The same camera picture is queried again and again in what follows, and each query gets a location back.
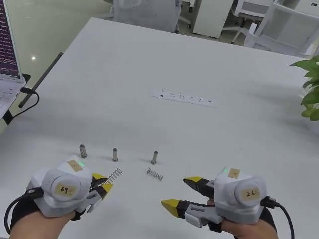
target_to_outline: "socket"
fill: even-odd
[[[201,106],[217,107],[211,98],[204,98],[188,94],[180,94],[175,92],[169,92],[166,90],[153,90],[151,96],[171,101],[179,101]]]

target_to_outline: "hand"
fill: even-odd
[[[215,205],[213,199],[209,199],[208,205]],[[224,220],[221,229],[233,234],[238,239],[278,239],[276,230],[267,222],[259,220],[255,225],[241,225]]]

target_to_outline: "wire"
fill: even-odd
[[[293,222],[291,221],[291,218],[290,218],[286,208],[283,205],[281,205],[280,203],[277,203],[276,207],[278,207],[281,210],[283,210],[284,214],[286,215],[287,220],[288,220],[288,224],[289,224],[289,227],[290,227],[291,239],[295,239],[295,231],[294,231]]]
[[[281,210],[283,210],[283,212],[288,220],[289,227],[290,227],[291,239],[295,239],[295,231],[294,231],[293,222],[291,221],[289,213],[287,212],[286,208],[283,205],[276,202],[276,199],[271,198],[269,196],[266,196],[263,200],[261,200],[260,205],[263,207],[266,207],[266,208],[274,209],[275,207],[277,207],[277,208],[280,208]]]
[[[5,212],[5,215],[4,215],[4,227],[5,227],[5,230],[6,232],[10,235],[11,233],[11,229],[9,227],[9,224],[8,224],[8,218],[9,218],[9,214],[10,214],[10,211],[11,211],[11,208],[16,204],[18,203],[20,200],[24,199],[28,197],[27,194],[24,194],[20,197],[18,197],[17,199],[15,199],[12,203],[10,203],[10,205],[8,206],[8,208],[6,209],[6,212]]]
[[[26,88],[26,87],[22,87],[20,91],[23,92],[23,93],[27,93],[27,94],[35,94],[35,95],[37,96],[37,100],[36,100],[35,104],[33,104],[32,106],[26,108],[24,111],[21,111],[20,113],[18,113],[18,114],[16,114],[15,116],[13,116],[12,120],[13,120],[15,117],[17,117],[17,116],[23,114],[24,112],[28,111],[29,109],[35,107],[35,106],[39,103],[39,101],[40,101],[40,95],[39,95],[36,91],[34,91],[34,90],[32,90],[32,89],[29,89],[29,88]]]
[[[32,199],[37,199],[37,198],[41,198],[44,195],[44,191],[41,187],[36,187],[36,188],[31,188],[28,189],[25,194],[23,194],[22,196],[18,197],[17,199],[15,199],[12,203],[10,203],[10,205],[8,206],[8,208],[6,209],[5,215],[4,215],[4,227],[6,232],[10,235],[11,233],[11,229],[9,227],[9,223],[8,223],[8,219],[9,219],[9,214],[10,211],[12,209],[12,207],[17,204],[19,201],[25,199],[25,198],[32,198]]]

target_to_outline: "number label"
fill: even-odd
[[[239,176],[239,173],[240,173],[240,170],[239,170],[239,169],[231,168],[231,169],[229,170],[228,177],[229,177],[229,178],[235,178],[235,179],[237,179],[238,176]]]
[[[80,164],[78,164],[78,162],[75,160],[68,161],[68,164],[71,166],[71,168],[74,170],[74,172],[79,172],[79,171],[83,170],[83,168],[80,166]]]
[[[58,183],[58,185],[56,186],[54,190],[54,193],[60,196],[72,197],[75,191],[76,191],[75,186]]]
[[[241,191],[241,196],[244,201],[253,201],[260,199],[260,192],[258,188],[244,189]]]

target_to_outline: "metal pin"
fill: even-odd
[[[158,153],[157,153],[157,151],[155,151],[154,154],[153,154],[153,158],[151,160],[151,164],[156,164],[156,158],[157,157],[158,157]]]
[[[88,157],[84,145],[80,145],[80,153],[81,153],[81,158],[87,158]]]
[[[116,148],[113,148],[113,162],[118,161],[118,150]]]

